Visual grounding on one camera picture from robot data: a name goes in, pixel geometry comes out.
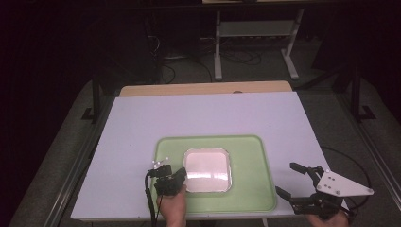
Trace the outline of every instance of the white platform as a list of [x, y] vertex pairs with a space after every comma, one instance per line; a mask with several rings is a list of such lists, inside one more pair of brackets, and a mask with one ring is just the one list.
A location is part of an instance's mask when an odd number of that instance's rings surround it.
[[[294, 92], [115, 99], [72, 218], [149, 219], [144, 179], [156, 143], [168, 136], [255, 134], [265, 147], [274, 184], [293, 197], [314, 193], [311, 180], [290, 162], [328, 168], [304, 108]], [[202, 214], [188, 219], [293, 216], [277, 198], [269, 213]]]

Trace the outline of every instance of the shelf leg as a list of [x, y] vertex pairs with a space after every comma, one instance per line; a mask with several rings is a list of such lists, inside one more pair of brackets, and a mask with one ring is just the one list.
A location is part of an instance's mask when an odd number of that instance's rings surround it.
[[222, 81], [220, 58], [220, 11], [216, 15], [216, 52], [215, 52], [215, 80]]
[[298, 33], [298, 29], [301, 24], [303, 14], [304, 14], [304, 9], [299, 9], [298, 13], [297, 13], [297, 17], [294, 21], [294, 25], [292, 26], [292, 29], [291, 29], [291, 34], [289, 36], [289, 44], [286, 49], [281, 50], [281, 53], [284, 58], [284, 62], [286, 63], [287, 69], [289, 71], [289, 75], [291, 76], [292, 79], [299, 78], [297, 70], [295, 69], [295, 66], [294, 66], [294, 63], [292, 62], [290, 54], [292, 51], [292, 47], [294, 46], [295, 39], [297, 38], [297, 33]]
[[268, 220], [266, 218], [262, 218], [263, 226], [269, 227]]

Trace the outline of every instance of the green placemat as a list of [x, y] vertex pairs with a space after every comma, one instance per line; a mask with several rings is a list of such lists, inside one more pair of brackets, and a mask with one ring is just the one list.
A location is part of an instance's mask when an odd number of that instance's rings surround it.
[[[230, 156], [232, 186], [227, 192], [187, 193], [188, 214], [269, 212], [275, 208], [273, 182], [259, 137], [167, 137], [159, 141], [154, 160], [168, 157], [175, 172], [183, 166], [183, 156], [191, 148], [226, 149]], [[157, 198], [154, 186], [151, 190], [152, 197]]]

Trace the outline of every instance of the clear plastic container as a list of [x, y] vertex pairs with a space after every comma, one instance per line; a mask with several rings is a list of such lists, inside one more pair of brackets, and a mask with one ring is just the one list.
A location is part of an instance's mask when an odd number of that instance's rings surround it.
[[188, 192], [227, 192], [231, 187], [229, 153], [223, 148], [189, 149], [183, 166]]

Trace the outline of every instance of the table surface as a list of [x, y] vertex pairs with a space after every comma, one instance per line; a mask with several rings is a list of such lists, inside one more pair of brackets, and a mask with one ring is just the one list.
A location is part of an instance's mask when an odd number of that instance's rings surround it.
[[256, 3], [243, 3], [241, 1], [217, 1], [203, 0], [199, 3], [171, 3], [170, 1], [159, 1], [153, 4], [137, 5], [135, 2], [127, 2], [125, 5], [109, 4], [107, 6], [85, 6], [82, 10], [94, 12], [135, 11], [135, 12], [174, 12], [174, 11], [208, 11], [208, 10], [243, 10], [243, 9], [299, 9], [315, 8], [317, 5], [339, 6], [355, 3], [360, 0], [261, 0]]
[[[279, 86], [283, 92], [277, 92]], [[185, 87], [187, 93], [205, 94], [184, 95]], [[291, 170], [289, 163], [328, 168], [301, 101], [286, 82], [136, 86], [123, 89], [121, 95], [115, 99], [71, 218], [149, 219], [144, 179], [157, 142], [166, 137], [256, 135], [264, 144], [274, 184], [294, 197], [315, 191], [311, 180]], [[288, 216], [293, 216], [289, 203], [277, 198], [272, 212], [188, 214], [187, 218]]]

